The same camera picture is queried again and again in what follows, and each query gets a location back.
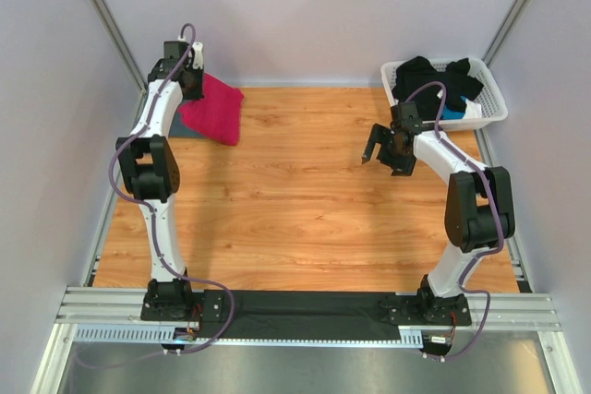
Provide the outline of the pink t shirt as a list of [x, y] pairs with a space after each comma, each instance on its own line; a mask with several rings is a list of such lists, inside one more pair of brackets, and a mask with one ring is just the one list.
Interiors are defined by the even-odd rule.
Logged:
[[203, 97], [180, 106], [181, 122], [208, 139], [226, 146], [236, 146], [240, 139], [244, 98], [241, 90], [205, 74]]

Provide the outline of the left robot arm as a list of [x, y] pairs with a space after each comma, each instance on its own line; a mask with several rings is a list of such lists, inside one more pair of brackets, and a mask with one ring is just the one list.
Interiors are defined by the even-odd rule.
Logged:
[[175, 222], [180, 171], [168, 136], [182, 100], [202, 97], [202, 44], [183, 37], [163, 44], [163, 57], [148, 75], [148, 96], [128, 137], [115, 142], [116, 159], [128, 193], [145, 221], [151, 251], [151, 279], [140, 318], [144, 321], [199, 322], [181, 256]]

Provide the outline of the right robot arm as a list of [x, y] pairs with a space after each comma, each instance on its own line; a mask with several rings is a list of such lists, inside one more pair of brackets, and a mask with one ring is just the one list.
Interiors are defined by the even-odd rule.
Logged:
[[385, 299], [391, 321], [399, 324], [470, 324], [465, 285], [486, 256], [499, 253], [514, 234], [511, 176], [459, 149], [437, 124], [424, 123], [416, 105], [391, 108], [389, 125], [372, 126], [362, 161], [376, 158], [394, 176], [409, 176], [424, 162], [447, 186], [444, 228], [448, 244], [414, 295]]

